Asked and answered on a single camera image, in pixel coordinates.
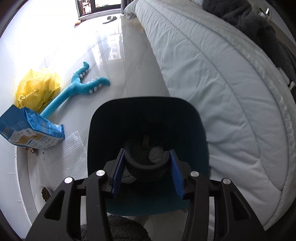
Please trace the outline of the black curved plastic part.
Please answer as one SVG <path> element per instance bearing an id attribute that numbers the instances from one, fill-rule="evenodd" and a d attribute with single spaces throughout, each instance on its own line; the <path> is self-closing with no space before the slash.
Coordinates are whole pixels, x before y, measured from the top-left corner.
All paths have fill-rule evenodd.
<path id="1" fill-rule="evenodd" d="M 139 156 L 129 151 L 125 151 L 125 159 L 127 161 L 127 164 L 129 166 L 132 166 L 133 168 L 143 169 L 143 170 L 152 170 L 152 169 L 162 168 L 163 166 L 166 166 L 166 164 L 168 163 L 169 157 L 170 157 L 170 152 L 165 151 L 163 152 L 163 156 L 160 159 L 160 161 L 157 163 L 153 163 L 149 159 L 149 156 L 147 155 Z"/>

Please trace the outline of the black trash bin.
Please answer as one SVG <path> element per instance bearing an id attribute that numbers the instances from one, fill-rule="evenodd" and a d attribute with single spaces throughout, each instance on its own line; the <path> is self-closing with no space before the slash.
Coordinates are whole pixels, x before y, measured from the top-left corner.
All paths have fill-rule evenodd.
<path id="1" fill-rule="evenodd" d="M 196 109 L 173 97 L 130 97 L 108 101 L 93 114 L 87 147 L 87 169 L 92 174 L 117 158 L 120 149 L 147 155 L 152 147 L 174 150 L 180 161 L 204 176 L 209 174 L 206 133 Z M 171 166 L 161 171 L 137 171 L 131 183 L 121 183 L 116 195 L 106 197 L 106 209 L 120 216 L 155 215 L 188 208 L 177 194 Z"/>

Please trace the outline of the pet food bowl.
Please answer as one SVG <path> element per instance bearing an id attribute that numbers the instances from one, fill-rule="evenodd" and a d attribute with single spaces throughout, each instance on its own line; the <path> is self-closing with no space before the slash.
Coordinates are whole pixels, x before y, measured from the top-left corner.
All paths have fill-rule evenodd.
<path id="1" fill-rule="evenodd" d="M 49 189 L 46 187 L 41 188 L 41 195 L 42 195 L 42 198 L 45 202 L 47 202 L 49 200 L 49 198 L 51 197 L 51 193 L 50 193 Z"/>

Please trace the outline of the flat bubble wrap sheet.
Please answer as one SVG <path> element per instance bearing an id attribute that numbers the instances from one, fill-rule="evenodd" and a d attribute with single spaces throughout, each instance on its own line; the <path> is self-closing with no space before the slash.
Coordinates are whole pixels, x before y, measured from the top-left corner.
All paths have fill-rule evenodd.
<path id="1" fill-rule="evenodd" d="M 42 160 L 49 180 L 60 182 L 70 176 L 76 180 L 86 178 L 87 152 L 78 131 L 59 144 L 45 149 Z"/>

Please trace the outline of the blue pet food bag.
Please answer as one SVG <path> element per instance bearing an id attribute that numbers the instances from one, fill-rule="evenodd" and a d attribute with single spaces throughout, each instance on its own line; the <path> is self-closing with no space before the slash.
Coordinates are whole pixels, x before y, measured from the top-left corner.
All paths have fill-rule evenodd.
<path id="1" fill-rule="evenodd" d="M 1 115 L 1 135 L 11 144 L 46 149 L 65 139 L 64 127 L 29 108 L 12 105 Z"/>

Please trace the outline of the blue plush toy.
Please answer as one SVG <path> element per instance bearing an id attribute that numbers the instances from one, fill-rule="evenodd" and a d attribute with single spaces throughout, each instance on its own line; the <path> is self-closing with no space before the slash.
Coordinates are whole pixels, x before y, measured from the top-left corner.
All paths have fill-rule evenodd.
<path id="1" fill-rule="evenodd" d="M 71 78 L 71 84 L 69 84 L 61 93 L 59 93 L 44 108 L 40 115 L 44 118 L 48 118 L 68 98 L 76 94 L 92 94 L 102 87 L 102 85 L 110 85 L 110 81 L 105 77 L 95 78 L 90 82 L 82 83 L 81 80 L 88 73 L 89 68 L 90 65 L 87 62 L 83 62 L 83 66 L 73 74 Z"/>

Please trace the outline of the yellow plastic bag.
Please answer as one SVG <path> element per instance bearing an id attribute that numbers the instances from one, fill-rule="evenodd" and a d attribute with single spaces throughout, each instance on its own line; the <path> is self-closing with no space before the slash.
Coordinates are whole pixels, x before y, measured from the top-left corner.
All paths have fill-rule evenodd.
<path id="1" fill-rule="evenodd" d="M 16 90 L 17 108 L 29 108 L 41 113 L 61 91 L 61 78 L 46 69 L 29 70 Z"/>

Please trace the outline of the dark grey fleece blanket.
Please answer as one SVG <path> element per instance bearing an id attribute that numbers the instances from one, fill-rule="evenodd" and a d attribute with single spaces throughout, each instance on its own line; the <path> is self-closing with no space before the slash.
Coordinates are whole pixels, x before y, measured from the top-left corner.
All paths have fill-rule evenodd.
<path id="1" fill-rule="evenodd" d="M 248 1 L 208 0 L 203 10 L 221 18 L 243 32 L 258 45 L 277 68 L 281 68 L 290 81 L 295 82 L 295 56 L 276 36 L 272 25 L 252 11 Z"/>

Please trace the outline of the grey slipper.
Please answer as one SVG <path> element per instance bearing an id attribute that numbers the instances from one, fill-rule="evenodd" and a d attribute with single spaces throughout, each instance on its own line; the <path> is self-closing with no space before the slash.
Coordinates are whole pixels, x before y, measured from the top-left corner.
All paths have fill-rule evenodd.
<path id="1" fill-rule="evenodd" d="M 108 16 L 107 21 L 103 22 L 103 24 L 111 23 L 115 20 L 117 20 L 117 16 Z"/>

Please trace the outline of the window with dark frame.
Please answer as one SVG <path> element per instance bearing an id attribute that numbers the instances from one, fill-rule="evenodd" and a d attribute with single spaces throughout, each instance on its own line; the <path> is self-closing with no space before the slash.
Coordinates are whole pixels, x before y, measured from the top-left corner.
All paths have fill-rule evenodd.
<path id="1" fill-rule="evenodd" d="M 76 0 L 75 4 L 78 12 L 78 19 L 81 21 L 121 12 L 121 1 Z"/>

